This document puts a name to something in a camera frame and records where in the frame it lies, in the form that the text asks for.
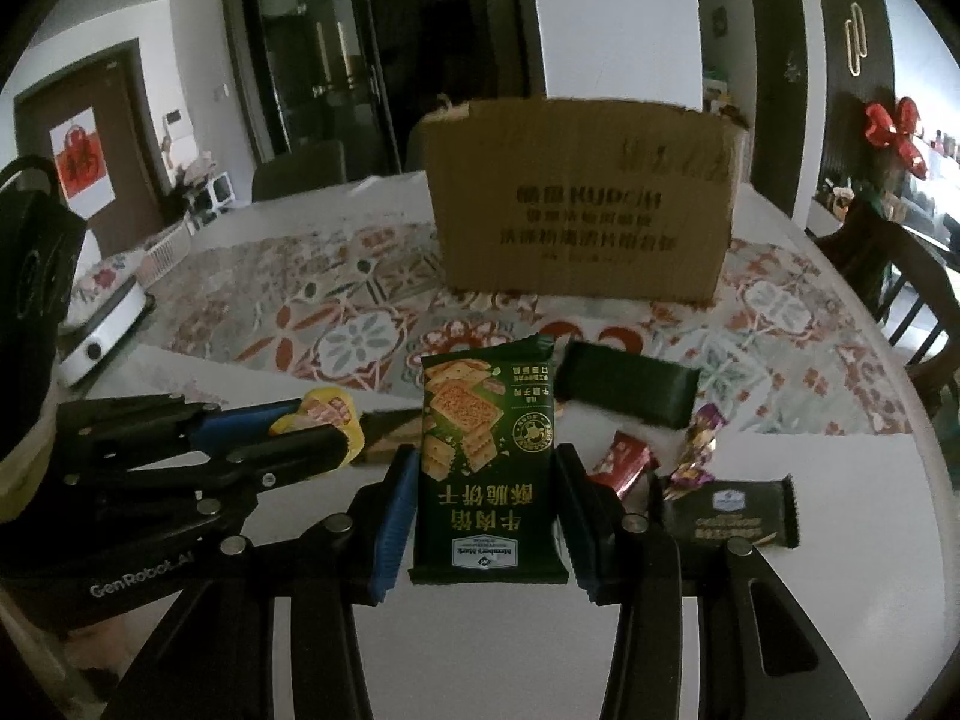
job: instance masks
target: basket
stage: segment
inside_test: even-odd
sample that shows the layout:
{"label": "basket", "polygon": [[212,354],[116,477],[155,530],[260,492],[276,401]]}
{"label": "basket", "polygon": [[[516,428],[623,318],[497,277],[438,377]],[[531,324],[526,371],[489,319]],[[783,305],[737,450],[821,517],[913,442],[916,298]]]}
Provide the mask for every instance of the basket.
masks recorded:
{"label": "basket", "polygon": [[143,262],[136,269],[136,280],[142,287],[149,287],[169,274],[189,253],[190,231],[185,221],[178,221],[147,240]]}

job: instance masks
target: floor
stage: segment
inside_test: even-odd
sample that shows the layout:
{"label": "floor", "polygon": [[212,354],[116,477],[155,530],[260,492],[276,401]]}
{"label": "floor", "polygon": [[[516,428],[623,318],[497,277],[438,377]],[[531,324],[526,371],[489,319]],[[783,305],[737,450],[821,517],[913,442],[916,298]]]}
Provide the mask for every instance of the floor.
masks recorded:
{"label": "floor", "polygon": [[[904,285],[899,295],[896,296],[894,304],[890,307],[887,322],[882,328],[884,336],[889,338],[893,335],[916,300],[917,293],[913,287],[909,284]],[[930,335],[936,323],[937,319],[933,316],[933,312],[930,311],[928,306],[923,306],[920,312],[914,317],[913,322],[910,322],[910,326],[907,328],[904,336],[902,336],[902,338],[896,342],[896,346],[894,346],[894,352],[904,361],[904,365],[913,357],[917,349],[920,348]],[[933,346],[930,347],[930,351],[928,351],[926,355],[932,357],[943,349],[946,343],[947,336],[942,333],[939,338],[936,338],[936,341],[934,341]]]}

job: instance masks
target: cardboard box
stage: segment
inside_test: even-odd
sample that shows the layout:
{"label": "cardboard box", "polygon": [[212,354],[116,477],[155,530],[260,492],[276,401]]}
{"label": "cardboard box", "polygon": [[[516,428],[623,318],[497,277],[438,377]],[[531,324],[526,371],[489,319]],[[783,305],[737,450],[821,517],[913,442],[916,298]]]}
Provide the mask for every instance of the cardboard box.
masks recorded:
{"label": "cardboard box", "polygon": [[451,288],[704,301],[742,130],[627,100],[484,100],[421,123]]}

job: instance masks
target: dark chocolate bar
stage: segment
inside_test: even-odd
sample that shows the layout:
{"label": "dark chocolate bar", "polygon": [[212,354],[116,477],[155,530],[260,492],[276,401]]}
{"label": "dark chocolate bar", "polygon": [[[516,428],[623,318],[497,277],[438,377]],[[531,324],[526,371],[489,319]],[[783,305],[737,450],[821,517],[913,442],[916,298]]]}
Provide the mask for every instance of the dark chocolate bar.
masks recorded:
{"label": "dark chocolate bar", "polygon": [[572,341],[557,370],[557,399],[680,429],[690,423],[699,384],[699,368]]}
{"label": "dark chocolate bar", "polygon": [[797,504],[789,476],[774,482],[707,482],[659,503],[664,528],[678,541],[719,545],[742,536],[756,546],[800,544]]}

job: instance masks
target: wooden chair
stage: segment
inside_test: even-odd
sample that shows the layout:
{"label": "wooden chair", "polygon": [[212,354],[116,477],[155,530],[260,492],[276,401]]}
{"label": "wooden chair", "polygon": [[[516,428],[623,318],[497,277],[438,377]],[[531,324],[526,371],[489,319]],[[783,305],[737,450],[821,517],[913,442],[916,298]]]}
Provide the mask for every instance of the wooden chair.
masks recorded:
{"label": "wooden chair", "polygon": [[[862,199],[853,201],[842,228],[816,244],[878,322],[887,316],[904,285],[909,282],[913,286],[918,298],[891,333],[890,346],[904,336],[920,309],[929,307],[936,326],[907,362],[906,370],[928,413],[935,413],[941,389],[953,381],[960,368],[960,304],[944,266],[905,228],[880,218]],[[901,275],[885,288],[891,263]],[[923,360],[940,333],[947,334],[947,344]]]}
{"label": "wooden chair", "polygon": [[258,167],[253,174],[251,196],[253,202],[275,200],[346,181],[347,161],[340,141],[306,143]]}

